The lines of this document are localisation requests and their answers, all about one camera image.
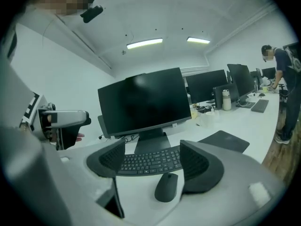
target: wooden floor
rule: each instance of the wooden floor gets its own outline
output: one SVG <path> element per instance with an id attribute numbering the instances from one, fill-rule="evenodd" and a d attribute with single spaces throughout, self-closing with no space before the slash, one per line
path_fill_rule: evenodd
<path id="1" fill-rule="evenodd" d="M 285 122 L 285 110 L 279 112 L 277 128 L 283 127 Z M 288 186 L 298 167 L 301 156 L 301 113 L 299 121 L 293 132 L 293 137 L 288 145 L 278 144 L 273 140 L 269 151 L 263 161 L 263 165 L 275 173 Z"/>

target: black mouse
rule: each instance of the black mouse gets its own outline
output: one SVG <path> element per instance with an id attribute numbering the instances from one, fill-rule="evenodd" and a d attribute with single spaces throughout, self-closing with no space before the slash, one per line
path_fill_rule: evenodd
<path id="1" fill-rule="evenodd" d="M 160 202 L 170 202 L 177 195 L 178 175 L 165 173 L 155 190 L 155 198 Z"/>

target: yellow object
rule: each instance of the yellow object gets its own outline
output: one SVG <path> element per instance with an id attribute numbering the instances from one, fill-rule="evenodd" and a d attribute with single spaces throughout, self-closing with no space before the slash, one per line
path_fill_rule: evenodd
<path id="1" fill-rule="evenodd" d="M 264 93 L 267 93 L 269 91 L 269 87 L 268 86 L 263 86 L 262 90 Z"/>
<path id="2" fill-rule="evenodd" d="M 191 117 L 193 120 L 195 120 L 198 117 L 198 111 L 196 110 L 191 110 Z"/>

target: dark t-shirt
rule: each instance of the dark t-shirt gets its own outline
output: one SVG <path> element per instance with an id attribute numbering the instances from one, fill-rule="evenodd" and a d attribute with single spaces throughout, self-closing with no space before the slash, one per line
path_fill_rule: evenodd
<path id="1" fill-rule="evenodd" d="M 277 71 L 283 72 L 283 78 L 286 82 L 287 88 L 291 90 L 296 85 L 297 72 L 289 66 L 292 66 L 292 62 L 288 54 L 280 48 L 275 49 L 275 59 L 277 62 Z"/>

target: black pants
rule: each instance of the black pants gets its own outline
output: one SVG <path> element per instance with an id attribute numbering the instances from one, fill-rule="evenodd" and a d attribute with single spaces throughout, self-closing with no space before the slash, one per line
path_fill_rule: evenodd
<path id="1" fill-rule="evenodd" d="M 295 88 L 288 88 L 288 93 L 290 94 L 286 102 L 286 119 L 282 129 L 282 140 L 291 139 L 298 121 L 301 106 L 301 81 L 297 81 Z"/>

